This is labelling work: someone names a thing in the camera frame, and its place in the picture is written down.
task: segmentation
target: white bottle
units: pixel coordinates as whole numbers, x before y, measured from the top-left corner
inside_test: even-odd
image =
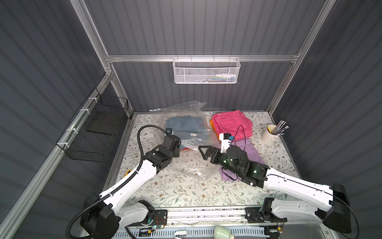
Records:
[[[222,78],[222,79],[228,79],[231,77],[236,77],[236,74],[216,74],[216,77]]]

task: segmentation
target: pink towel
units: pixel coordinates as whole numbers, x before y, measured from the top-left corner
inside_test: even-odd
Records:
[[[218,113],[212,116],[212,121],[216,133],[230,133],[235,136],[239,125],[242,125],[245,132],[245,137],[249,138],[252,136],[252,122],[244,116],[240,110]],[[240,127],[235,140],[244,139],[243,129]]]

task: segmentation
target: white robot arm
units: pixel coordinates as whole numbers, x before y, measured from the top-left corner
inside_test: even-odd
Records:
[[[220,138],[221,149],[212,146],[199,147],[204,160],[210,158],[211,163],[234,172],[241,181],[251,186],[278,190],[304,200],[280,201],[265,198],[260,210],[248,212],[246,218],[249,222],[285,222],[290,217],[314,219],[322,221],[335,231],[351,232],[349,200],[342,185],[334,184],[330,187],[307,182],[278,172],[265,164],[251,162],[245,151],[235,145],[231,146],[230,134],[220,134]],[[77,218],[81,216],[80,224],[90,234],[82,239],[107,239],[113,237],[118,229],[126,228],[132,223],[149,224],[154,216],[154,208],[148,202],[142,200],[123,209],[122,206],[141,185],[165,168],[173,157],[179,157],[180,144],[181,140],[177,136],[167,134],[163,144],[158,146],[158,151],[154,148],[142,157],[141,167],[137,166],[111,188],[87,199],[83,210],[86,212],[76,215]],[[78,237],[70,234],[70,227],[67,229],[67,238],[77,239]]]

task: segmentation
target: blue folded clothing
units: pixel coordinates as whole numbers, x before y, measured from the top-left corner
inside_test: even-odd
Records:
[[[209,129],[205,126],[204,120],[198,117],[171,117],[166,121],[165,128],[172,128],[173,134],[184,142],[196,138],[200,141],[209,140]]]

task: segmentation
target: ceramic cup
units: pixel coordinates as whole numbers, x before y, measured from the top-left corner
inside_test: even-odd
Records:
[[[270,129],[271,132],[276,128],[275,125],[267,125],[267,127]],[[272,145],[276,140],[278,140],[278,136],[269,133],[267,128],[265,128],[264,133],[261,136],[261,141],[266,145]]]

